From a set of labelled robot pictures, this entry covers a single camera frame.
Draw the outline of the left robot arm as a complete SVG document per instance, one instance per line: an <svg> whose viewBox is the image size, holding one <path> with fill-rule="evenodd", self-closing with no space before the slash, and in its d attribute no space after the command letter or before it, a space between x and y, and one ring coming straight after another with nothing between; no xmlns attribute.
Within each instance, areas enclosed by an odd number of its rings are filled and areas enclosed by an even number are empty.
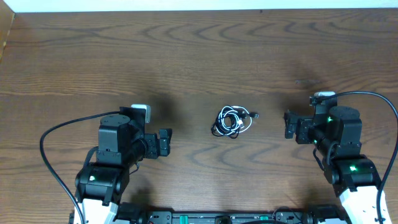
<svg viewBox="0 0 398 224"><path fill-rule="evenodd" d="M144 132L139 116L112 114L100 121L98 146L87 155L76 176L77 207L71 223L148 223L144 209L121 198L129 184L132 166L143 159L170 154L171 129Z"/></svg>

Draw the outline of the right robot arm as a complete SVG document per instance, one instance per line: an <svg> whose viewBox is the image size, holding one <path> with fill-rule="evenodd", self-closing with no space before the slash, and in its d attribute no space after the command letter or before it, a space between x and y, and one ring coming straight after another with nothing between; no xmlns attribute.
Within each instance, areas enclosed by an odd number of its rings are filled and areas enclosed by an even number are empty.
<svg viewBox="0 0 398 224"><path fill-rule="evenodd" d="M304 223L391 223L382 179L370 158L361 153L360 113L347 106L318 105L313 116L284 113L285 138L313 144L323 174L332 185L342 210L314 206Z"/></svg>

